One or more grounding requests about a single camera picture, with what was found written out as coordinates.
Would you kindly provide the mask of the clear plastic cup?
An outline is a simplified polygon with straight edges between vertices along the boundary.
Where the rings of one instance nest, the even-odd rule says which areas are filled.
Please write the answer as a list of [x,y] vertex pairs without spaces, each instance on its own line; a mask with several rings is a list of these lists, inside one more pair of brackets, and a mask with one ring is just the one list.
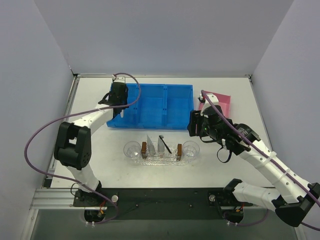
[[141,156],[141,145],[137,141],[129,141],[124,145],[123,153],[128,158],[137,159]]
[[194,141],[186,141],[182,145],[182,153],[185,158],[194,159],[199,155],[200,147]]

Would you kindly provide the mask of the clear holder with brown ends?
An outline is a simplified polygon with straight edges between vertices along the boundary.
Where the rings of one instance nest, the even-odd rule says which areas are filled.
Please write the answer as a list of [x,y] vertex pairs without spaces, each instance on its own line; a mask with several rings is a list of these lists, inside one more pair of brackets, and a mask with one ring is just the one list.
[[150,162],[152,164],[166,164],[169,162],[180,162],[182,159],[183,151],[182,151],[182,144],[177,144],[175,146],[170,145],[168,149],[171,151],[169,153],[168,149],[164,147],[164,151],[158,151],[157,149],[155,152],[149,151],[149,147],[147,142],[142,142],[141,146],[141,156],[145,162]]

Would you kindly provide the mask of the black toothbrush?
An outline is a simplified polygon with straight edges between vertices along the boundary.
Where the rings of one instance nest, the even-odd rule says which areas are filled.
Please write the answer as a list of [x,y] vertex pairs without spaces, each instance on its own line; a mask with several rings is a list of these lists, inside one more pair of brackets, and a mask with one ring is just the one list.
[[159,135],[159,143],[162,142],[163,147],[169,152],[169,154],[172,154],[172,151],[170,150],[169,146],[166,144],[166,142],[164,141],[164,136],[163,135]]

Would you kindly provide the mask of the red-capped toothpaste tube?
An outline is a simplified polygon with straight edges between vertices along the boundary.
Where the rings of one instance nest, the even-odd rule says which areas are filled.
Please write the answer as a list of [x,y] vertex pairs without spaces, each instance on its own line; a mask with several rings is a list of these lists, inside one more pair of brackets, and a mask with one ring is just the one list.
[[157,140],[157,152],[163,154],[165,152],[165,147],[162,145],[162,142],[159,142],[159,137]]

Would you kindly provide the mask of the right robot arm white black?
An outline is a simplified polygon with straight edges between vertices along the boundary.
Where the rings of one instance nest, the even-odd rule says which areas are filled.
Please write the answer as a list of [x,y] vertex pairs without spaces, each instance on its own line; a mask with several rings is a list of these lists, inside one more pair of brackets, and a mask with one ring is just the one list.
[[273,186],[257,187],[233,179],[224,189],[237,201],[265,207],[291,227],[301,225],[314,204],[319,202],[319,183],[310,183],[298,176],[274,151],[270,151],[252,128],[224,118],[218,105],[204,111],[192,110],[187,130],[191,137],[209,137],[210,143],[217,143],[230,155],[247,161]]

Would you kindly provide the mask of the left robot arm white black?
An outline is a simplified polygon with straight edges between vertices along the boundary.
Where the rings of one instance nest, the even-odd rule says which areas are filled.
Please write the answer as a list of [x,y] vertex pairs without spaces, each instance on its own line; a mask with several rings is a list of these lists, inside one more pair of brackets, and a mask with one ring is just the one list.
[[[97,111],[82,116],[73,122],[62,122],[58,129],[54,158],[65,166],[73,177],[81,182],[79,192],[92,206],[101,203],[102,184],[95,177],[89,164],[92,156],[92,134],[103,124],[119,115],[127,105],[129,88],[123,80],[111,84],[108,92],[96,105]],[[116,107],[102,110],[103,107]]]

